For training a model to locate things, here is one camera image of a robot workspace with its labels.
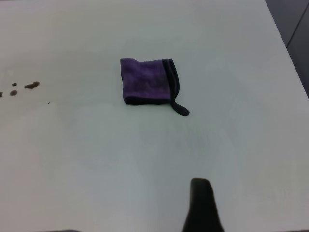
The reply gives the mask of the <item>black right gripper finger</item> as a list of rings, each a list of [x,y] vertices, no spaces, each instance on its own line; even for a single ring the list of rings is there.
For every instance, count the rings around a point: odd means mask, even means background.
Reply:
[[[209,180],[191,180],[189,210],[182,231],[224,232]]]

